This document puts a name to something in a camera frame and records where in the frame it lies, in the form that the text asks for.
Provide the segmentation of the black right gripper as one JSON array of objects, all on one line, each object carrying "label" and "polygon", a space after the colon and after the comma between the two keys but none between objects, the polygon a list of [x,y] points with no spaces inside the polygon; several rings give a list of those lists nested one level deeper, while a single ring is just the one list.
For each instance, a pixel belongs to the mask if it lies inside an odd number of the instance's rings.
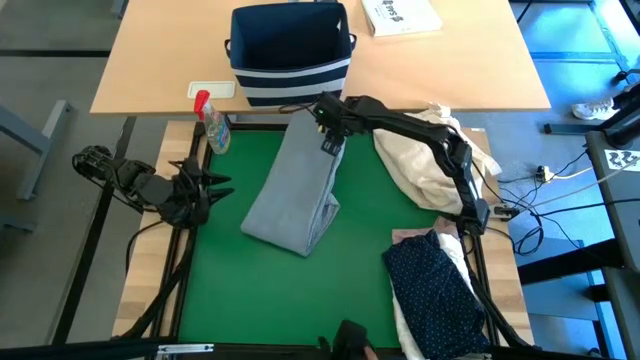
[{"label": "black right gripper", "polygon": [[321,150],[337,156],[345,143],[344,136],[361,132],[361,121],[333,93],[323,92],[315,101],[312,115],[318,124],[319,132],[325,134]]}]

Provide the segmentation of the grey garment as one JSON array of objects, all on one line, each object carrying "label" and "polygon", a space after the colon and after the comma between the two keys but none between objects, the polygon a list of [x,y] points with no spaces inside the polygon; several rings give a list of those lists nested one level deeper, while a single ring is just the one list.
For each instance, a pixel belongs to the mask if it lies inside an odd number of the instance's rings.
[{"label": "grey garment", "polygon": [[336,217],[340,203],[332,193],[345,148],[336,155],[321,149],[325,135],[310,115],[287,125],[266,181],[241,231],[307,257]]}]

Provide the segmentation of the navy white striped laundry basket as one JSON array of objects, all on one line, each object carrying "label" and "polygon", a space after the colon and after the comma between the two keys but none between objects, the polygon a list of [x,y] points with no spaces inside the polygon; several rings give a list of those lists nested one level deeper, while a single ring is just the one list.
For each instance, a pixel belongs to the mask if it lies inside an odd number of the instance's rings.
[{"label": "navy white striped laundry basket", "polygon": [[253,108],[310,103],[344,88],[357,37],[338,2],[236,8],[225,52]]}]

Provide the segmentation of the pink button shirt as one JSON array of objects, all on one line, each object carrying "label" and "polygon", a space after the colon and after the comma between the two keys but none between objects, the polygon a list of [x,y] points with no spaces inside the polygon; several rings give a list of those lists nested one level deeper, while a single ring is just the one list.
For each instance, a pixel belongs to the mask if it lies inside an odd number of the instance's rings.
[{"label": "pink button shirt", "polygon": [[437,234],[447,234],[453,237],[455,240],[460,239],[456,223],[443,216],[439,216],[431,227],[418,229],[393,229],[391,234],[391,241],[393,244],[398,244],[405,238],[426,235],[430,231],[435,231]]}]

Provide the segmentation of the clear plastic bottle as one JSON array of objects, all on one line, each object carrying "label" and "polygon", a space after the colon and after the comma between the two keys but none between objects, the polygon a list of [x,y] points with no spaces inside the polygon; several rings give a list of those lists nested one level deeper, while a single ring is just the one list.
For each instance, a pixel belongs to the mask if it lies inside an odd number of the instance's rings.
[{"label": "clear plastic bottle", "polygon": [[225,115],[215,110],[210,102],[204,104],[203,115],[206,137],[212,151],[217,155],[225,154],[231,141]]}]

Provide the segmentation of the cream shirt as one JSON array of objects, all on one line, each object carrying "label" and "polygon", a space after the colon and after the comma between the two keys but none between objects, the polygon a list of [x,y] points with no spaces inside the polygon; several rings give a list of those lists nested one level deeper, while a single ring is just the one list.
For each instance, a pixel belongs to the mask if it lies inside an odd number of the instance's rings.
[{"label": "cream shirt", "polygon": [[[453,126],[471,146],[473,161],[483,175],[502,173],[498,162],[462,133],[460,122],[452,116],[449,107],[430,103],[426,110],[409,113],[409,116]],[[455,184],[437,165],[427,145],[383,129],[373,132],[373,140],[375,150],[395,184],[419,208],[454,215],[461,213],[462,202]]]}]

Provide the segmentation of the small white card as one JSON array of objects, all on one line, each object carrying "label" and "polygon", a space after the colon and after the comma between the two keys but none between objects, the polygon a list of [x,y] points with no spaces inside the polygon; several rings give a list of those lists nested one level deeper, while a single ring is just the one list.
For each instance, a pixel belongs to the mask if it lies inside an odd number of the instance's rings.
[{"label": "small white card", "polygon": [[200,91],[207,91],[211,99],[231,99],[235,88],[234,81],[193,81],[189,83],[187,97],[195,99]]}]

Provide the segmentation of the green table mat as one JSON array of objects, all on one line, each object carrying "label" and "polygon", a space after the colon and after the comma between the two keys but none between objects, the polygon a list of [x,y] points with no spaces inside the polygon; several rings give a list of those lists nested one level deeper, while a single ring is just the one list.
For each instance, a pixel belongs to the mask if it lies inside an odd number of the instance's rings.
[{"label": "green table mat", "polygon": [[350,137],[333,193],[339,211],[312,253],[301,257],[241,231],[281,146],[279,132],[240,131],[211,160],[229,177],[197,234],[179,336],[213,343],[313,345],[343,320],[394,348],[391,286],[382,255],[396,229],[431,226],[395,185],[368,135]]}]

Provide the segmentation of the light wooden desk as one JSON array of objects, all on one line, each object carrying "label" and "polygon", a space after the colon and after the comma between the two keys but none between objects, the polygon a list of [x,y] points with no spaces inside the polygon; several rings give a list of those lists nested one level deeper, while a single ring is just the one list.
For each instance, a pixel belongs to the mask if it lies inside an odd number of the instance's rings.
[{"label": "light wooden desk", "polygon": [[[232,81],[231,13],[283,0],[130,0],[90,112],[188,115],[193,81]],[[357,44],[344,87],[398,110],[547,110],[550,102],[507,0],[429,0],[436,32],[370,33],[361,0],[340,0]]]}]

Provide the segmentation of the white book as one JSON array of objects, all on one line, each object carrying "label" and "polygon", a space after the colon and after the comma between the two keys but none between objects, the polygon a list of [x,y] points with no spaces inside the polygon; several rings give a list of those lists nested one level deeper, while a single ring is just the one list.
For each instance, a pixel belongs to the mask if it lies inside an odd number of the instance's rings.
[{"label": "white book", "polygon": [[361,0],[374,37],[438,31],[442,20],[429,0]]}]

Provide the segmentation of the person's white shoe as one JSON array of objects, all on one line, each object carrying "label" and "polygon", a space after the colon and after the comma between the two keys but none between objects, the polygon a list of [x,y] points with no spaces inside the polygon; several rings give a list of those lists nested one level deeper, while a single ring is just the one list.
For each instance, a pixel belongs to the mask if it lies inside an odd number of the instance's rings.
[{"label": "person's white shoe", "polygon": [[571,111],[576,118],[581,120],[605,121],[614,116],[618,109],[612,98],[605,98],[594,102],[574,104],[571,106]]}]

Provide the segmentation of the black desk leg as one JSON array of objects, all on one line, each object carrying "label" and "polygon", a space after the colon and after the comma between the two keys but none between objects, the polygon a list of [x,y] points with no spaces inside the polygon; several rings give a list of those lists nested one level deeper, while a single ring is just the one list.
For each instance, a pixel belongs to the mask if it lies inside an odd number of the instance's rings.
[{"label": "black desk leg", "polygon": [[640,136],[640,98],[598,124],[547,123],[543,126],[543,133],[547,135],[586,135],[589,132],[603,133],[609,145],[625,147]]}]

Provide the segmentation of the grey side table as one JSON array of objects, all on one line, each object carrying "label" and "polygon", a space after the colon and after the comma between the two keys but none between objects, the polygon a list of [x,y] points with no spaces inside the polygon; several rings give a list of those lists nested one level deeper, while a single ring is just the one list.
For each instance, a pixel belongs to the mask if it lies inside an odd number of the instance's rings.
[{"label": "grey side table", "polygon": [[590,132],[586,145],[613,230],[605,248],[614,260],[603,267],[608,299],[626,358],[640,360],[640,172],[611,170],[604,154],[605,149],[640,151],[640,136],[618,148],[603,133]]}]

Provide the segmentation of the person's leg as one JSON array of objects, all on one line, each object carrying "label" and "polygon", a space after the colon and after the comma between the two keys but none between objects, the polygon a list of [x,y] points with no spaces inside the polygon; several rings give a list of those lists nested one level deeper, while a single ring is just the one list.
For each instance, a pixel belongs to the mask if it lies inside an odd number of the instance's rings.
[{"label": "person's leg", "polygon": [[612,98],[613,108],[616,110],[620,110],[637,98],[640,98],[640,81],[635,83],[633,86],[629,85],[624,88],[624,90],[618,95]]}]

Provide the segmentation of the black metal table frame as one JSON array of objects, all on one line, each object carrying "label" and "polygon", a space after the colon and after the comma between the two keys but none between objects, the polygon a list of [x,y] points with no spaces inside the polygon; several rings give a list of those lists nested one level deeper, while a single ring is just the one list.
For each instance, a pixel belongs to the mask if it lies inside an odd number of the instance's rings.
[{"label": "black metal table frame", "polygon": [[[156,169],[161,175],[172,174],[169,162],[187,156],[197,157],[199,163],[209,162],[212,152],[204,139],[204,128],[198,123],[171,121],[162,140]],[[492,294],[496,306],[512,322],[515,332],[531,341],[533,334],[528,319],[522,286],[516,274],[514,256],[508,252],[504,223],[492,220],[490,231],[478,241],[472,241],[472,262],[482,265],[487,278],[486,290]],[[165,287],[187,247],[194,246],[196,232],[182,231],[161,224],[158,216],[146,215],[138,233],[140,244],[133,250],[134,270],[125,278],[123,295],[114,329],[121,331],[134,323],[136,317],[152,303],[155,293]],[[329,343],[317,345],[273,345],[217,343],[213,352],[158,356],[162,344],[181,343],[178,340],[182,305],[186,298],[187,281],[181,279],[172,288],[164,302],[158,305],[150,328],[144,334],[114,337],[109,340],[69,343],[66,333],[56,330],[53,350],[48,360],[134,360],[136,358],[201,358],[221,359],[327,359]]]}]

